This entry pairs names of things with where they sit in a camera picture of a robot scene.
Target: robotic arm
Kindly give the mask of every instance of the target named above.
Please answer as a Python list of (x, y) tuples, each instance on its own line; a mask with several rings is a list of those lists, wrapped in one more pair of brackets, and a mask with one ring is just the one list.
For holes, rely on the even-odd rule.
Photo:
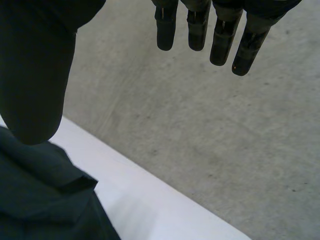
[[(157, 45), (171, 49), (176, 29), (178, 0), (152, 0), (156, 6)], [(206, 40), (211, 0), (181, 0), (188, 9), (188, 43), (194, 51)], [(212, 0), (217, 15), (210, 62), (226, 63), (243, 10), (247, 12), (244, 33), (235, 55), (232, 72), (244, 76), (250, 70), (270, 28), (301, 0)]]

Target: gray floor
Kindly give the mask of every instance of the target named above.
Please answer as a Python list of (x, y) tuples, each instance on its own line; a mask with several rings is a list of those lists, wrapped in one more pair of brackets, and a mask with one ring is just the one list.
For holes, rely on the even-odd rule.
[(250, 73), (156, 47), (148, 0), (108, 0), (78, 32), (64, 114), (253, 240), (320, 240), (320, 2), (275, 27)]

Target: dark fabric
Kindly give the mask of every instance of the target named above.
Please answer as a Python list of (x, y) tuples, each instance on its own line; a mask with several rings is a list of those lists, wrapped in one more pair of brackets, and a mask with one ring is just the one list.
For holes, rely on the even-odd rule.
[(96, 184), (60, 147), (27, 146), (0, 127), (1, 240), (120, 240)]
[(0, 114), (23, 143), (57, 131), (76, 32), (105, 0), (0, 1)]

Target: white surface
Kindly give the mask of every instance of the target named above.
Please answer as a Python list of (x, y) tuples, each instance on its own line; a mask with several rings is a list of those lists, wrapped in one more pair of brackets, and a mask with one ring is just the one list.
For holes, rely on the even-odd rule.
[(66, 118), (51, 140), (99, 180), (96, 193), (122, 240), (250, 240)]

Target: dark green fabric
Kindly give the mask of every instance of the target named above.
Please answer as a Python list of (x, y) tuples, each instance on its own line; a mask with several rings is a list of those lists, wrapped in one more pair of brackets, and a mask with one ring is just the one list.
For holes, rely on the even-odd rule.
[(106, 0), (0, 0), (0, 114), (23, 143), (57, 131), (76, 32)]
[(60, 147), (0, 127), (0, 240), (120, 240), (96, 184)]

